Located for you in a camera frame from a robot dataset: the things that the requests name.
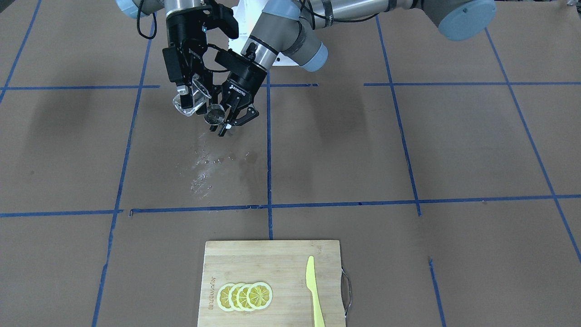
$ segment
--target cutting board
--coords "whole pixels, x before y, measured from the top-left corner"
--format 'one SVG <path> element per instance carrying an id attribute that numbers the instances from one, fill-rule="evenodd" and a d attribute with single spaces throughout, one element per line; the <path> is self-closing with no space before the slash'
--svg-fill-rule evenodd
<path id="1" fill-rule="evenodd" d="M 208 241 L 204 254 L 198 327 L 314 327 L 307 260 L 315 275 L 325 327 L 345 327 L 339 241 Z M 226 283 L 266 282 L 272 302 L 253 312 L 225 312 L 218 290 Z"/>

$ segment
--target metal handle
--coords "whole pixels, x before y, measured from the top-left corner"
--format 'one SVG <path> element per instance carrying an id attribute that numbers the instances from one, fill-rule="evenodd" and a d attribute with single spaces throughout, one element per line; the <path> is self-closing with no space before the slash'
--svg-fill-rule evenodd
<path id="1" fill-rule="evenodd" d="M 349 303 L 347 304 L 347 307 L 345 308 L 345 320 L 347 320 L 347 313 L 349 312 L 349 308 L 351 307 L 351 279 L 349 279 L 349 276 L 347 275 L 347 273 L 345 272 L 345 269 L 343 267 L 341 267 L 341 278 L 343 278 L 343 276 L 345 277 L 345 279 L 347 279 L 347 285 L 349 287 L 348 291 L 349 291 Z"/>

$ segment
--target sliced lemon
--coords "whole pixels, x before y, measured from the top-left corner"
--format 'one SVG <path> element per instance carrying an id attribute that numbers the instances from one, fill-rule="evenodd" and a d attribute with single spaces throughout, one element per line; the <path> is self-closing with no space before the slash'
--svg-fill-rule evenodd
<path id="1" fill-rule="evenodd" d="M 248 304 L 246 297 L 251 286 L 252 284 L 245 284 L 244 286 L 240 287 L 238 294 L 236 295 L 236 306 L 242 309 L 242 311 L 254 311 L 254 308 Z"/>
<path id="2" fill-rule="evenodd" d="M 272 288 L 264 282 L 254 283 L 248 288 L 246 301 L 253 309 L 264 309 L 272 302 Z"/>
<path id="3" fill-rule="evenodd" d="M 244 285 L 246 285 L 246 283 L 234 284 L 232 288 L 230 288 L 230 291 L 228 291 L 228 304 L 230 304 L 230 307 L 236 311 L 243 311 L 238 306 L 236 306 L 236 298 L 238 296 L 238 291 L 240 290 L 240 287 Z"/>
<path id="4" fill-rule="evenodd" d="M 228 293 L 233 286 L 233 283 L 224 284 L 218 291 L 218 306 L 220 309 L 226 312 L 234 311 L 232 306 L 230 306 L 230 302 L 228 301 Z"/>

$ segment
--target plastic knife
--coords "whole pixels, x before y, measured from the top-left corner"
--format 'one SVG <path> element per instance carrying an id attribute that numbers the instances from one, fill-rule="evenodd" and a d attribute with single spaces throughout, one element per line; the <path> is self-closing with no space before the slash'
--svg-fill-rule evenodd
<path id="1" fill-rule="evenodd" d="M 313 295 L 313 313 L 315 327 L 325 327 L 323 321 L 323 313 L 321 311 L 321 304 L 319 303 L 319 294 L 317 292 L 317 280 L 315 278 L 315 258 L 311 255 L 307 261 L 307 288 Z"/>

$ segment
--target clear glass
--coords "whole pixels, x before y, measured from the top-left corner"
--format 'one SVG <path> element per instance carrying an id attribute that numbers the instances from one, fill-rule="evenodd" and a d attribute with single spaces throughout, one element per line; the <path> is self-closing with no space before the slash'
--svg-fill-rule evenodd
<path id="1" fill-rule="evenodd" d="M 226 120 L 226 111 L 224 110 L 224 107 L 219 104 L 210 105 L 206 116 L 204 116 L 204 120 L 212 126 L 224 123 Z"/>
<path id="2" fill-rule="evenodd" d="M 190 117 L 200 109 L 211 98 L 208 90 L 197 80 L 192 80 L 193 107 L 184 109 L 181 107 L 180 95 L 176 95 L 172 100 L 174 107 L 184 116 Z"/>

